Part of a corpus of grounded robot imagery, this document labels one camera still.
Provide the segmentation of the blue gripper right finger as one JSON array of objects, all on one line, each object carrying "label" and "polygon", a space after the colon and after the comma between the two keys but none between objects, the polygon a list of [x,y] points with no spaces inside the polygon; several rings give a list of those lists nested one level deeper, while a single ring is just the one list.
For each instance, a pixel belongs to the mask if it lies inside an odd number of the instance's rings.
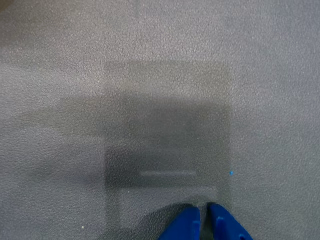
[{"label": "blue gripper right finger", "polygon": [[211,203],[208,211],[215,240],[253,240],[247,230],[222,205]]}]

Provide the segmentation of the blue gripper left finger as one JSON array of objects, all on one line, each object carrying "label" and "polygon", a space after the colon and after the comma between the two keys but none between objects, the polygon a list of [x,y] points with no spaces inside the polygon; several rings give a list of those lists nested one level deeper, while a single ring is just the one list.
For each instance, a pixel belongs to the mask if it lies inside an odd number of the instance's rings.
[{"label": "blue gripper left finger", "polygon": [[201,214],[198,207],[187,207],[165,228],[159,240],[199,240]]}]

